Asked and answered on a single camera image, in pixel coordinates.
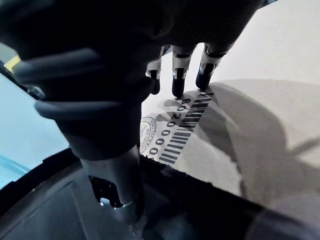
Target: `black robotic finger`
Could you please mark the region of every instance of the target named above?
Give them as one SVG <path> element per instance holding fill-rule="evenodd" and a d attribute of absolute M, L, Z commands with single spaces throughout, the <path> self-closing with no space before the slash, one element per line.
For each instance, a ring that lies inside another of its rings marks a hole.
<path fill-rule="evenodd" d="M 178 99 L 184 95 L 185 90 L 185 69 L 177 68 L 172 81 L 172 94 Z"/>
<path fill-rule="evenodd" d="M 150 78 L 154 81 L 154 85 L 151 90 L 151 94 L 157 95 L 160 92 L 160 79 L 157 78 L 157 70 L 150 71 Z"/>
<path fill-rule="evenodd" d="M 205 90 L 209 86 L 209 82 L 212 74 L 214 73 L 216 66 L 213 64 L 206 64 L 204 68 L 199 68 L 198 74 L 196 75 L 195 85 L 201 89 Z"/>
<path fill-rule="evenodd" d="M 161 57 L 149 62 L 146 67 L 146 75 L 153 81 L 151 93 L 156 95 L 160 92 L 160 72 L 161 72 Z"/>
<path fill-rule="evenodd" d="M 195 49 L 195 46 L 173 46 L 172 53 L 172 94 L 181 98 L 185 90 L 185 79 L 187 71 L 189 69 L 189 64 L 191 60 L 191 55 Z"/>
<path fill-rule="evenodd" d="M 204 44 L 200 67 L 195 80 L 195 84 L 199 89 L 205 90 L 209 86 L 212 74 L 219 65 L 221 58 L 228 52 L 231 46 L 232 44 L 226 46 Z"/>

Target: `seal emblem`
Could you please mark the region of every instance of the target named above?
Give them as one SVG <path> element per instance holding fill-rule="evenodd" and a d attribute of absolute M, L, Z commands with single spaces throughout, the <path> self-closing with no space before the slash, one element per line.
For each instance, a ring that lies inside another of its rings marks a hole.
<path fill-rule="evenodd" d="M 149 147 L 156 134 L 157 124 L 150 116 L 143 117 L 140 123 L 140 154 Z"/>

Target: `robotic hand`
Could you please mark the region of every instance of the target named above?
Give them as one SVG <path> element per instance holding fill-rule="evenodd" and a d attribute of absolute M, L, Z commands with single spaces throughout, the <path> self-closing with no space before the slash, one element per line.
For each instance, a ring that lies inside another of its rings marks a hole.
<path fill-rule="evenodd" d="M 173 46 L 172 93 L 181 97 L 194 47 L 206 43 L 196 78 L 205 89 L 262 2 L 3 0 L 0 41 L 22 60 L 17 81 L 44 93 L 35 108 L 56 121 L 97 201 L 132 223 L 144 204 L 141 103 L 160 90 L 161 55 Z"/>

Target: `light blue surface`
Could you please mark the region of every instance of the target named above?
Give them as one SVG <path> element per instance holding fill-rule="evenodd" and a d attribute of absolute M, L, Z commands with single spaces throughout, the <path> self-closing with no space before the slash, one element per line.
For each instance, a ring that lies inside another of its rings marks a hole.
<path fill-rule="evenodd" d="M 69 146 L 35 100 L 0 74 L 0 188 Z"/>

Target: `printed number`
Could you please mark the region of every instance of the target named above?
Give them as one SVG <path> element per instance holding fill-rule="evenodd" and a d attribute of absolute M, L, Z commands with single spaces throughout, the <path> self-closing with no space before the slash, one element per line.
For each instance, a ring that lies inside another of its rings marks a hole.
<path fill-rule="evenodd" d="M 165 140 L 163 138 L 158 138 L 156 141 L 155 141 L 155 144 L 157 145 L 162 145 L 164 144 Z"/>
<path fill-rule="evenodd" d="M 173 127 L 174 125 L 176 125 L 176 122 L 175 122 L 175 121 L 170 121 L 170 122 L 168 122 L 168 123 L 166 124 L 166 126 L 167 126 L 168 128 L 171 128 L 171 127 Z"/>
<path fill-rule="evenodd" d="M 158 148 L 156 147 L 151 148 L 149 151 L 149 154 L 151 155 L 156 155 L 157 153 L 158 153 Z"/>
<path fill-rule="evenodd" d="M 181 117 L 181 113 L 175 113 L 173 114 L 171 119 L 179 119 Z"/>
<path fill-rule="evenodd" d="M 182 100 L 182 104 L 188 104 L 188 103 L 190 103 L 190 98 L 186 98 L 186 99 L 184 99 L 184 100 Z"/>
<path fill-rule="evenodd" d="M 163 130 L 162 132 L 161 132 L 161 135 L 162 136 L 168 136 L 170 134 L 170 130 Z"/>
<path fill-rule="evenodd" d="M 180 107 L 178 107 L 178 109 L 177 109 L 177 111 L 183 111 L 183 110 L 185 110 L 186 109 L 186 106 L 180 106 Z"/>

